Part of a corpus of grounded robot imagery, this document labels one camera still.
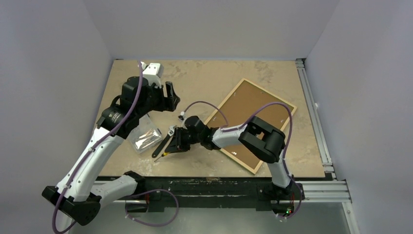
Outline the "yellow handled screwdriver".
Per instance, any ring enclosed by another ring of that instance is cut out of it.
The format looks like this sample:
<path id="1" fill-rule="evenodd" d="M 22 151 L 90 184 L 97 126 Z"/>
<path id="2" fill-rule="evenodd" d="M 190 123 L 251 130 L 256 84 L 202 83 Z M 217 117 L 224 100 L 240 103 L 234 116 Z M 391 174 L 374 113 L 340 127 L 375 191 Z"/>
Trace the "yellow handled screwdriver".
<path id="1" fill-rule="evenodd" d="M 161 154 L 157 159 L 154 160 L 154 162 L 157 162 L 158 160 L 160 160 L 161 158 L 167 156 L 169 153 L 163 153 Z"/>

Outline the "green picture frame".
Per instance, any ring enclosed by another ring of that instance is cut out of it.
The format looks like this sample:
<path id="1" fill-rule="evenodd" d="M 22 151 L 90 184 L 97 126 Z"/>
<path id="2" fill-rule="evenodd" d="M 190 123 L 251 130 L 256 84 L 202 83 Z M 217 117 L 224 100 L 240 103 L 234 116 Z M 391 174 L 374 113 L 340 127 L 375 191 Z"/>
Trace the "green picture frame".
<path id="1" fill-rule="evenodd" d="M 280 91 L 270 91 L 264 85 L 258 85 L 242 78 L 234 83 L 224 83 L 212 86 L 212 91 L 204 98 L 215 105 L 201 119 L 209 127 L 229 127 L 243 124 L 254 112 L 262 106 L 274 102 L 275 105 L 266 107 L 257 116 L 272 124 L 283 132 L 287 132 L 290 118 L 286 109 L 278 102 L 285 103 L 292 114 L 298 109 L 296 101 L 290 102 Z M 243 145 L 228 146 L 208 155 L 217 170 L 216 176 L 254 176 L 264 167 Z"/>

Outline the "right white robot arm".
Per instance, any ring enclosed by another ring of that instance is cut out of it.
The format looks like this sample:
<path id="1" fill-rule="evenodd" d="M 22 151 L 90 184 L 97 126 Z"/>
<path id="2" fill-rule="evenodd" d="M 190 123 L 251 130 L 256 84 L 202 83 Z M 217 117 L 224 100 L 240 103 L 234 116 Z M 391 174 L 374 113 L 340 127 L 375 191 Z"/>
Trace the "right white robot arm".
<path id="1" fill-rule="evenodd" d="M 243 145 L 257 159 L 265 162 L 271 173 L 274 194 L 279 198 L 302 198 L 302 189 L 289 172 L 285 154 L 285 134 L 259 117 L 231 128 L 208 127 L 197 116 L 187 118 L 182 127 L 176 127 L 164 156 L 190 150 L 200 144 L 207 150 Z"/>

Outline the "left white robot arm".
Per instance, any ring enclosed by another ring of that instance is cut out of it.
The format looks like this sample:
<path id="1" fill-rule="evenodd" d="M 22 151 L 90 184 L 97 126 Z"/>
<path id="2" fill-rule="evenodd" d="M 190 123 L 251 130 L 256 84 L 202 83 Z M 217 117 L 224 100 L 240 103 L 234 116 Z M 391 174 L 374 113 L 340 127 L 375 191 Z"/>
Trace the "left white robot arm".
<path id="1" fill-rule="evenodd" d="M 47 186 L 42 192 L 55 207 L 53 229 L 57 228 L 58 213 L 71 218 L 74 224 L 85 226 L 100 209 L 118 199 L 148 199 L 150 192 L 145 179 L 133 171 L 99 186 L 94 182 L 115 150 L 139 125 L 141 117 L 151 111 L 172 112 L 179 102 L 170 81 L 162 85 L 158 78 L 154 81 L 143 76 L 127 79 L 121 94 L 102 112 L 87 147 L 72 169 L 56 186 Z"/>

